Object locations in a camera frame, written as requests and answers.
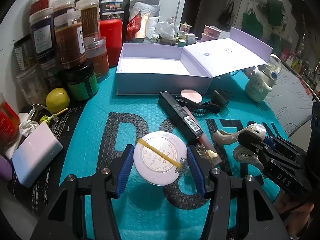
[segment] box lid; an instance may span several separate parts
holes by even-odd
[[[267,64],[272,47],[236,28],[230,38],[205,41],[183,47],[212,77]]]

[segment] black table surface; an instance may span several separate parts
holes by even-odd
[[[63,149],[42,171],[34,184],[30,188],[24,187],[19,183],[16,173],[8,183],[8,189],[13,196],[37,217],[41,216],[51,196],[59,187],[69,143],[85,104],[86,102],[80,102],[71,106],[65,114],[59,116],[58,123],[51,122],[50,129],[62,144]]]

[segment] table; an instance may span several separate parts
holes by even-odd
[[[52,192],[68,174],[90,176],[107,167],[118,157],[127,144],[157,130],[172,132],[185,141],[166,113],[158,106],[158,96],[117,96],[115,68],[99,84],[99,91],[85,106],[72,108],[54,128],[63,144],[63,151],[50,163],[31,189],[13,184],[18,200],[41,215]],[[230,97],[228,107],[219,114],[208,113],[196,117],[202,130],[211,137],[217,129],[234,132],[252,122],[265,125],[268,135],[287,139],[283,129],[266,103],[257,104],[244,93],[247,77],[239,72],[234,76],[215,78],[209,88],[223,89]],[[233,145],[214,146],[223,159],[220,165],[226,173],[244,177],[258,176],[267,195],[274,200],[279,191],[269,179],[262,179],[254,166],[240,164],[233,159]],[[174,183],[158,187],[145,182],[132,168],[127,188],[113,200],[120,235],[132,239],[199,239],[209,202],[196,193],[187,164]],[[89,238],[94,238],[90,197],[85,198],[86,227]],[[231,201],[229,235],[232,237],[236,214],[235,199]]]

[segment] red container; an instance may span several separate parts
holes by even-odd
[[[100,21],[101,36],[106,38],[110,67],[118,65],[122,48],[122,21],[120,19]]]
[[[0,144],[11,144],[19,131],[20,119],[0,93]]]

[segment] yellow lemon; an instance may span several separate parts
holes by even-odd
[[[70,98],[65,89],[55,88],[47,95],[45,103],[48,110],[56,114],[69,106]]]

